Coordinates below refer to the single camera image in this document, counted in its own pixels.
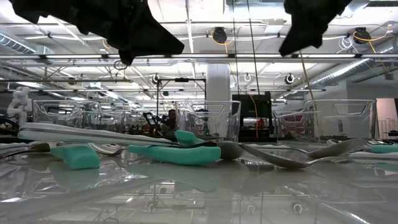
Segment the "fluorescent light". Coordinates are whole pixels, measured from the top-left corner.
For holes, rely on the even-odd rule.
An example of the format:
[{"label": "fluorescent light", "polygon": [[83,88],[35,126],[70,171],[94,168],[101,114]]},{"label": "fluorescent light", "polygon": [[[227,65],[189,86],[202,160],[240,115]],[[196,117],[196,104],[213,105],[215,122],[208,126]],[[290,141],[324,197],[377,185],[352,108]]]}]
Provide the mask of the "fluorescent light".
[{"label": "fluorescent light", "polygon": [[362,55],[362,57],[364,57],[364,58],[397,58],[398,54],[385,54],[385,55],[381,55],[381,54],[366,54],[366,55]]},{"label": "fluorescent light", "polygon": [[71,97],[71,99],[73,99],[73,100],[78,100],[78,101],[80,101],[80,100],[87,100],[86,98],[82,98],[82,97]]},{"label": "fluorescent light", "polygon": [[355,54],[310,54],[308,58],[353,58]]},{"label": "fluorescent light", "polygon": [[180,54],[172,55],[172,58],[228,58],[228,54]]},{"label": "fluorescent light", "polygon": [[44,39],[48,38],[46,35],[43,36],[36,36],[36,37],[25,37],[25,40],[37,40],[37,39]]},{"label": "fluorescent light", "polygon": [[[236,57],[238,57],[238,58],[239,58],[239,57],[244,57],[244,58],[249,57],[249,58],[253,58],[254,55],[253,55],[253,54],[237,54]],[[279,55],[279,54],[260,54],[260,55],[256,54],[256,57],[258,57],[258,58],[281,58],[282,56]]]},{"label": "fluorescent light", "polygon": [[29,86],[29,87],[32,87],[32,88],[43,88],[42,85],[37,84],[37,83],[31,83],[31,82],[17,82],[17,83],[20,84],[20,85]]},{"label": "fluorescent light", "polygon": [[57,96],[57,97],[62,97],[62,98],[64,97],[64,96],[62,96],[61,94],[58,94],[58,93],[51,93],[50,92],[50,94],[53,95],[53,96]]},{"label": "fluorescent light", "polygon": [[96,59],[102,58],[102,55],[47,55],[48,59],[69,59],[69,58],[86,58],[86,59]]},{"label": "fluorescent light", "polygon": [[0,55],[0,59],[40,59],[38,55]]},{"label": "fluorescent light", "polygon": [[111,91],[107,91],[105,94],[108,95],[109,97],[114,98],[115,100],[117,100],[119,98],[115,93],[113,93]]},{"label": "fluorescent light", "polygon": [[74,91],[74,90],[43,90],[46,92],[69,92],[69,91]]}]

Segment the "white column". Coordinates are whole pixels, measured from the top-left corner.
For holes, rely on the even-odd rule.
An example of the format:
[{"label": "white column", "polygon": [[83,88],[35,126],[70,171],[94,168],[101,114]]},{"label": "white column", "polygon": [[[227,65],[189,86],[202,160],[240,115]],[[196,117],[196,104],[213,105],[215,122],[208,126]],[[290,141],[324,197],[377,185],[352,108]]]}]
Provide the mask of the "white column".
[{"label": "white column", "polygon": [[231,99],[228,64],[208,64],[206,79],[207,100],[228,101]]},{"label": "white column", "polygon": [[[230,77],[228,64],[209,64],[207,65],[206,77],[206,97],[208,101],[229,101],[231,93],[229,90]],[[219,106],[208,106],[209,112],[221,112],[223,104]],[[228,114],[223,113],[220,117],[209,119],[210,133],[218,133],[219,137],[225,138],[228,131]]]}]

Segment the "ceiling duct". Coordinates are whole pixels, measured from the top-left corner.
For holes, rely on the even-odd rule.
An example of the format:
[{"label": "ceiling duct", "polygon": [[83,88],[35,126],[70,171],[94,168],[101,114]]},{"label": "ceiling duct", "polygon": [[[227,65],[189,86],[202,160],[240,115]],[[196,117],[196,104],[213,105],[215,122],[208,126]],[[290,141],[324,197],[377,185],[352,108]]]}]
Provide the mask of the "ceiling duct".
[{"label": "ceiling duct", "polygon": [[[20,38],[18,38],[13,34],[7,33],[2,29],[0,29],[0,45],[8,47],[22,54],[37,54],[37,55],[54,54],[54,51],[46,46],[30,44],[24,40],[21,40]],[[36,61],[40,63],[45,63],[47,65],[53,63],[53,60],[48,60],[48,59],[40,59]]]},{"label": "ceiling duct", "polygon": [[[236,19],[242,17],[247,18],[248,14],[248,0],[234,0],[234,13],[232,9],[232,1],[226,0],[225,14],[234,15]],[[341,17],[352,16],[358,9],[366,7],[371,0],[352,0],[352,2],[346,7]],[[252,19],[258,17],[264,17],[264,14],[269,15],[270,18],[290,18],[285,12],[284,0],[249,0],[250,15]]]},{"label": "ceiling duct", "polygon": [[[379,54],[398,54],[398,38],[395,36],[391,40],[388,40],[382,44],[375,47],[375,50]],[[373,54],[372,50],[368,50],[363,54]],[[340,80],[344,80],[350,76],[359,74],[368,70],[377,64],[374,59],[360,59],[356,62],[351,62],[349,64],[337,65],[330,70],[327,70],[320,75],[316,76],[311,80],[312,85],[329,85],[332,83],[337,83]],[[306,88],[307,85],[301,84],[296,86],[296,88]]]}]

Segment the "teal handle grip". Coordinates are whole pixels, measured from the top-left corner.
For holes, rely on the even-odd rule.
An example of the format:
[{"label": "teal handle grip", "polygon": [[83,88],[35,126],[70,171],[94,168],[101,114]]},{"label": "teal handle grip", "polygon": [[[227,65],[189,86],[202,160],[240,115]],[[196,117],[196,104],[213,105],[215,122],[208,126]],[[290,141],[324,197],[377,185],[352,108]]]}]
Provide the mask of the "teal handle grip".
[{"label": "teal handle grip", "polygon": [[375,153],[398,152],[398,144],[393,144],[393,145],[389,145],[389,146],[375,145],[375,146],[372,146],[371,151],[375,152]]},{"label": "teal handle grip", "polygon": [[177,141],[183,146],[192,146],[205,142],[205,140],[198,139],[195,134],[188,131],[177,130],[175,132],[175,137],[177,138]]},{"label": "teal handle grip", "polygon": [[51,155],[65,161],[69,169],[100,168],[100,157],[94,149],[82,144],[71,144],[51,149]]},{"label": "teal handle grip", "polygon": [[201,146],[191,149],[177,149],[165,146],[129,146],[127,150],[153,159],[190,166],[214,162],[221,157],[219,147]]}]

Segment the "ceiling pipe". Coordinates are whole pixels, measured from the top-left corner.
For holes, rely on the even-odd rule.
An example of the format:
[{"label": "ceiling pipe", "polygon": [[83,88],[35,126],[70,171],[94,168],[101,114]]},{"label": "ceiling pipe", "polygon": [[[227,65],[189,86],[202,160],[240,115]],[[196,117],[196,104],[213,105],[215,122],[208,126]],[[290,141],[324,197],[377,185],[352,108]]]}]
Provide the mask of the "ceiling pipe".
[{"label": "ceiling pipe", "polygon": [[[397,36],[392,39],[379,44],[375,47],[375,50],[378,54],[397,54],[398,53],[398,38]],[[368,50],[363,54],[373,54],[372,50]],[[376,58],[363,58],[359,59],[355,62],[340,64],[337,65],[317,76],[310,79],[311,85],[330,85],[332,83],[337,83],[340,80],[344,80],[348,77],[356,75],[358,73],[364,72],[369,69],[369,67],[375,66],[377,64]],[[302,83],[296,85],[294,90],[303,90],[308,86],[306,83]]]},{"label": "ceiling pipe", "polygon": [[[19,52],[24,55],[54,54],[54,51],[46,46],[28,43],[22,40],[21,38],[17,37],[16,35],[10,34],[1,29],[0,29],[0,45],[15,50],[16,52]],[[47,65],[53,63],[53,61],[49,59],[37,59],[36,61],[45,63]]]}]

